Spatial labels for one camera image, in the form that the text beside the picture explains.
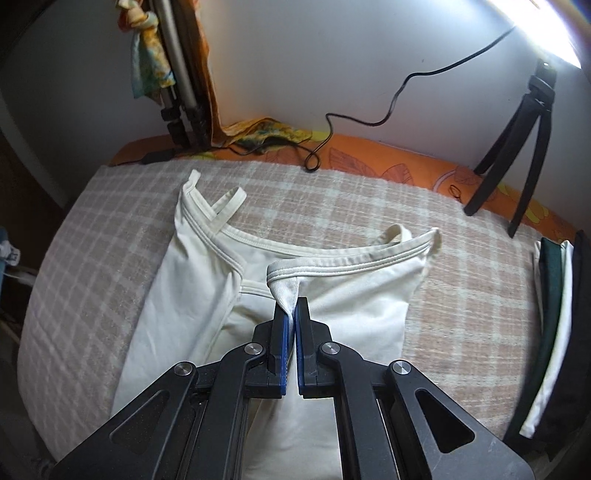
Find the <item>white tank top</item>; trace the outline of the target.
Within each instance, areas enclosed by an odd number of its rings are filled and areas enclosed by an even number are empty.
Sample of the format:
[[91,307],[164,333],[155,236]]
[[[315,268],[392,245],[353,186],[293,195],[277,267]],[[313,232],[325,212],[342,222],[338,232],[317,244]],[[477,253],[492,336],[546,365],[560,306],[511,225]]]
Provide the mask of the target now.
[[218,361],[298,297],[336,342],[363,358],[387,364],[401,356],[411,299],[441,245],[438,229],[416,236],[394,224],[367,246],[295,246],[232,227],[245,191],[209,202],[202,183],[192,171],[179,190],[174,232],[145,297],[115,409],[180,361]]

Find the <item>stack of folded clothes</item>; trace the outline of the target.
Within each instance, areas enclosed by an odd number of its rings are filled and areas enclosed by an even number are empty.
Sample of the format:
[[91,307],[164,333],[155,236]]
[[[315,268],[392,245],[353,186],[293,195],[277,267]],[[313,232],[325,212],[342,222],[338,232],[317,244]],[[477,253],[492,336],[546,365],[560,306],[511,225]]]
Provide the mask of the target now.
[[590,239],[543,238],[533,262],[541,337],[503,441],[554,458],[590,414]]

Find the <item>checkered beige blanket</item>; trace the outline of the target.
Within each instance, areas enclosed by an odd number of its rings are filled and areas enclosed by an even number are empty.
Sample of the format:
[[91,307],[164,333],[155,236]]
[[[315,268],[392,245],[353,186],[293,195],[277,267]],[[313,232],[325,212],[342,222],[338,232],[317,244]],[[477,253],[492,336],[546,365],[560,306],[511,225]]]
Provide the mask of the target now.
[[351,247],[393,224],[431,228],[442,247],[413,297],[404,357],[497,435],[513,415],[540,338],[538,233],[416,186],[263,162],[103,167],[45,255],[18,354],[18,386],[49,452],[62,458],[109,417],[144,296],[173,229],[181,185],[199,171],[208,200],[242,187],[232,225],[308,247]]

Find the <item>yellow crumpled cloth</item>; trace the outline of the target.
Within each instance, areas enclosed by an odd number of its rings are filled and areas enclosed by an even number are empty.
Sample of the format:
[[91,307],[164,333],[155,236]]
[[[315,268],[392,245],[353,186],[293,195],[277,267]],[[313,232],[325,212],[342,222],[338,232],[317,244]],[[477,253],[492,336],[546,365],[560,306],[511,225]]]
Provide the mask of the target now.
[[223,147],[240,146],[246,151],[256,151],[283,142],[301,144],[312,137],[310,130],[297,129],[270,117],[239,121],[224,126],[222,132],[225,135],[221,143]]

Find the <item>orange patterned bedsheet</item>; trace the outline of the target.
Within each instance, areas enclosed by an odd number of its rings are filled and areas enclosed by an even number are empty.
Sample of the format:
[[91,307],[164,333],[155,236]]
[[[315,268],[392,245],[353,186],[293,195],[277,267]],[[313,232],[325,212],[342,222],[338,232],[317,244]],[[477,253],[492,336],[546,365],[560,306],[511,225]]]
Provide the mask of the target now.
[[[110,160],[109,166],[137,163],[147,154],[172,148],[172,140],[168,135],[136,140],[122,147]],[[232,146],[229,149],[213,150],[204,154],[188,151],[176,153],[176,157],[253,160],[301,166],[305,153],[308,152],[290,146],[277,146],[270,148],[266,153],[245,155],[245,151]],[[332,137],[320,154],[322,169],[428,189],[453,198],[462,205],[468,203],[483,180],[467,166],[346,135],[338,134]],[[478,213],[488,210],[510,221],[520,196],[519,190],[500,183]],[[532,227],[557,243],[564,240],[574,241],[577,230],[535,199],[530,201],[520,226]]]

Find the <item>folded tripod stand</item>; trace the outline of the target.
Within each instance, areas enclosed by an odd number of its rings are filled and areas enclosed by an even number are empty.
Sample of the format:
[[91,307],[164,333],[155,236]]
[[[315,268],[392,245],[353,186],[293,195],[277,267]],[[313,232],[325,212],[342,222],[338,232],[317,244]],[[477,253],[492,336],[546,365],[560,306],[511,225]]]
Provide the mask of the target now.
[[145,1],[159,20],[158,30],[175,85],[162,91],[161,116],[174,146],[180,151],[205,152],[211,148],[211,103],[204,81],[197,73],[193,40],[199,39],[197,26],[187,1]]

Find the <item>colourful floral scarf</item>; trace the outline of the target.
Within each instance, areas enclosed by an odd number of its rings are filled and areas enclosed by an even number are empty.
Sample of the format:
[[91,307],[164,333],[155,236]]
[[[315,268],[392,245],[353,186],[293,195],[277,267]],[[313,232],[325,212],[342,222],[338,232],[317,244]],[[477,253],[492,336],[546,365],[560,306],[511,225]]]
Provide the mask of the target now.
[[131,39],[131,87],[133,96],[149,98],[161,104],[161,93],[175,85],[171,66],[159,35],[159,19],[142,1],[119,0],[115,2],[119,12],[118,27],[130,32]]

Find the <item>black mini tripod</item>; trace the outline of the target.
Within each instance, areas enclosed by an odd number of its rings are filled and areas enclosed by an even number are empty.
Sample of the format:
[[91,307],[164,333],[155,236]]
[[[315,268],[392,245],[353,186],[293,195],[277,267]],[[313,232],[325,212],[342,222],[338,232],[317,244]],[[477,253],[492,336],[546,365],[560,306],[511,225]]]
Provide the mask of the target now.
[[507,227],[510,237],[517,233],[543,169],[552,132],[556,81],[557,70],[548,60],[538,60],[535,73],[528,81],[528,92],[522,97],[500,136],[474,169],[474,173],[483,180],[464,206],[464,213],[468,216],[475,215],[484,206],[513,166],[530,135],[537,133],[525,185]]

